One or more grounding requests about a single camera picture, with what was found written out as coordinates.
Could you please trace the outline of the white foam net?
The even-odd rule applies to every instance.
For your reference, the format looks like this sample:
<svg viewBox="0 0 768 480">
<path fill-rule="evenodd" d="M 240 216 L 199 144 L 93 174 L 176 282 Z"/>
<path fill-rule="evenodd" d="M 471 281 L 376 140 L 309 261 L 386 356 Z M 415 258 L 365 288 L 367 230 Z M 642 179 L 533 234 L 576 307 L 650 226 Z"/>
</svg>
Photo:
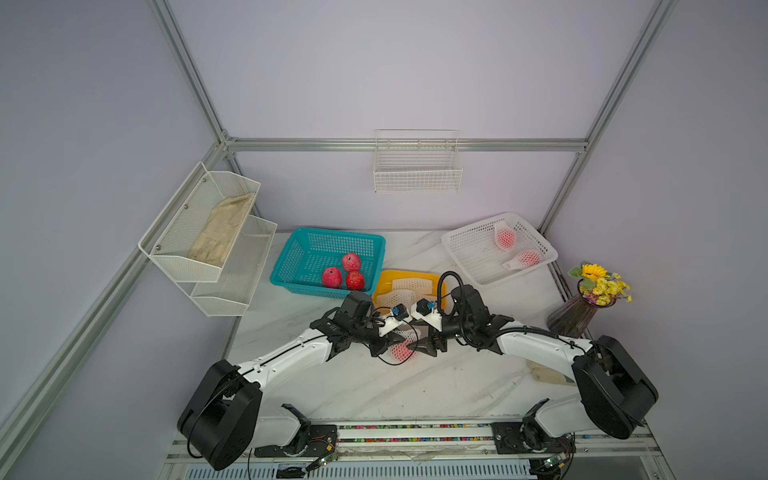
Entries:
<svg viewBox="0 0 768 480">
<path fill-rule="evenodd" d="M 418 301 L 418 295 L 415 291 L 409 289 L 397 289 L 391 292 L 377 295 L 374 299 L 376 307 L 393 308 L 397 305 L 404 305 L 410 308 Z"/>
<path fill-rule="evenodd" d="M 392 281 L 392 290 L 410 290 L 418 294 L 430 295 L 433 281 L 429 278 L 396 278 Z"/>
</svg>

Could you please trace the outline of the netted red apple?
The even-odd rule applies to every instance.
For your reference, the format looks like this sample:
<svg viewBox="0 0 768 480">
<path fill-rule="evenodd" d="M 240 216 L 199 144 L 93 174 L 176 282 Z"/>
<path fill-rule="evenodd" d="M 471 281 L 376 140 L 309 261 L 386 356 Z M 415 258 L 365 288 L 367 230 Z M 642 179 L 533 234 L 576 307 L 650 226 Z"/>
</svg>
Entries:
<svg viewBox="0 0 768 480">
<path fill-rule="evenodd" d="M 345 280 L 348 290 L 362 291 L 365 288 L 365 277 L 360 271 L 349 271 Z"/>
<path fill-rule="evenodd" d="M 343 284 L 343 275 L 336 267 L 326 268 L 321 276 L 324 288 L 339 289 Z"/>
</svg>

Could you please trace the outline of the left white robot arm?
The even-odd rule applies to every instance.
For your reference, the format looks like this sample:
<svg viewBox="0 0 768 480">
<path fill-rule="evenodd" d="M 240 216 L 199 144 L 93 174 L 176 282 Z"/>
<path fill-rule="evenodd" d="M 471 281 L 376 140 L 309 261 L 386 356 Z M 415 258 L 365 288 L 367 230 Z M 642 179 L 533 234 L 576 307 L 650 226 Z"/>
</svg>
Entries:
<svg viewBox="0 0 768 480">
<path fill-rule="evenodd" d="M 273 352 L 239 365 L 217 361 L 177 422 L 187 453 L 206 460 L 216 471 L 251 449 L 303 454 L 310 444 L 311 421 L 289 403 L 282 404 L 276 414 L 260 417 L 264 395 L 330 361 L 353 343 L 366 346 L 374 357 L 382 355 L 405 341 L 396 328 L 410 319 L 402 304 L 377 309 L 369 295 L 353 291 L 339 307 L 312 321 L 295 340 Z"/>
</svg>

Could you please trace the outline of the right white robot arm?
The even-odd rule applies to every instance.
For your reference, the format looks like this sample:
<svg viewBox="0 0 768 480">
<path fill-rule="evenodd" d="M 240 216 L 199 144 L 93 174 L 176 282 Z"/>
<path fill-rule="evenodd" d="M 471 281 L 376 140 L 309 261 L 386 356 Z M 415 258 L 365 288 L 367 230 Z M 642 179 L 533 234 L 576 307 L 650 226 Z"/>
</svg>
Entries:
<svg viewBox="0 0 768 480">
<path fill-rule="evenodd" d="M 589 430 L 627 439 L 658 401 L 656 387 L 615 338 L 567 337 L 492 314 L 470 285 L 454 288 L 450 297 L 453 307 L 448 313 L 426 299 L 410 308 L 411 317 L 428 326 L 412 350 L 435 356 L 454 339 L 478 352 L 532 361 L 575 383 L 575 394 L 542 399 L 524 415 L 521 433 L 530 449 L 546 439 Z"/>
</svg>

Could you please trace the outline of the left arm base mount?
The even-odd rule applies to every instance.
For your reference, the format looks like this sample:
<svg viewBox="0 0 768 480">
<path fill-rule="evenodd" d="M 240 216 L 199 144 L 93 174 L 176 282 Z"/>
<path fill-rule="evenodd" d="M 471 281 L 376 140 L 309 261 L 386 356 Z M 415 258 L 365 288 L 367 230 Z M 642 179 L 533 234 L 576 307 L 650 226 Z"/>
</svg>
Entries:
<svg viewBox="0 0 768 480">
<path fill-rule="evenodd" d="M 257 458 L 310 457 L 332 451 L 339 429 L 334 424 L 313 423 L 292 404 L 256 422 L 249 453 Z"/>
</svg>

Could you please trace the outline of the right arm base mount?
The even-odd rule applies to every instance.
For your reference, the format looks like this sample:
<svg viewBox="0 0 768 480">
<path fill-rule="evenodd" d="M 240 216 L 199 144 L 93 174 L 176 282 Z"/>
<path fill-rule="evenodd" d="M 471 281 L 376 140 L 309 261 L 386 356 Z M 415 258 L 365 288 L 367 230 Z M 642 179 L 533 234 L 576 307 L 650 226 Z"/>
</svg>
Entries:
<svg viewBox="0 0 768 480">
<path fill-rule="evenodd" d="M 543 461 L 545 468 L 560 467 L 573 460 L 574 445 L 568 435 L 552 437 L 537 423 L 535 414 L 548 402 L 545 398 L 517 421 L 493 422 L 492 438 L 498 454 L 548 454 Z"/>
</svg>

